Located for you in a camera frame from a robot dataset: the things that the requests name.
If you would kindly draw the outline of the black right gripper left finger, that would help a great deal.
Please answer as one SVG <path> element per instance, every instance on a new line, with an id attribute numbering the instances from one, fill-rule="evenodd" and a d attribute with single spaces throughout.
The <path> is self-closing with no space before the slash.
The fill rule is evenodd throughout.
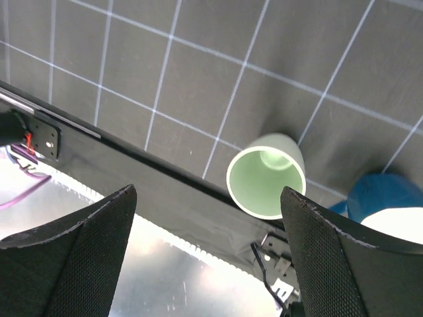
<path id="1" fill-rule="evenodd" d="M 137 205 L 129 184 L 1 240 L 2 316 L 108 316 Z"/>

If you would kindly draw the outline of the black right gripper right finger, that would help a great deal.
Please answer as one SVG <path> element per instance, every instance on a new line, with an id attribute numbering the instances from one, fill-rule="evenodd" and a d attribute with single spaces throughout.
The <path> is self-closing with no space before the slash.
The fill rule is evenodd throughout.
<path id="1" fill-rule="evenodd" d="M 422 315 L 422 245 L 365 227 L 290 187 L 280 204 L 306 316 Z"/>

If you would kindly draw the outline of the light green plastic cup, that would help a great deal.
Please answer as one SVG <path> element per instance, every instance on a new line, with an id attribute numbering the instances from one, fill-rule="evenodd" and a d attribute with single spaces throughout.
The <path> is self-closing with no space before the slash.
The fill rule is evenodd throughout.
<path id="1" fill-rule="evenodd" d="M 245 213 L 264 220 L 282 218 L 280 197 L 285 187 L 305 194 L 303 155 L 289 136 L 271 133 L 239 152 L 226 172 L 227 190 Z"/>

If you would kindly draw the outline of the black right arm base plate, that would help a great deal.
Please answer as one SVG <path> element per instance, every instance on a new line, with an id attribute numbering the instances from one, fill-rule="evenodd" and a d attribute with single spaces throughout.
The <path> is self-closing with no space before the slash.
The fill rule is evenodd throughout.
<path id="1" fill-rule="evenodd" d="M 261 242 L 250 244 L 254 269 L 277 305 L 288 305 L 299 296 L 297 275 L 287 238 L 267 233 Z"/>

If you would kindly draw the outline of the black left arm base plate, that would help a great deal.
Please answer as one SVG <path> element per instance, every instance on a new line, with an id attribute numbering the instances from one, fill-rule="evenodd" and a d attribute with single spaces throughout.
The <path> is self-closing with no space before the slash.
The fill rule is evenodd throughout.
<path id="1" fill-rule="evenodd" d="M 61 129 L 55 120 L 40 111 L 35 111 L 28 119 L 34 150 L 48 160 L 59 158 Z"/>

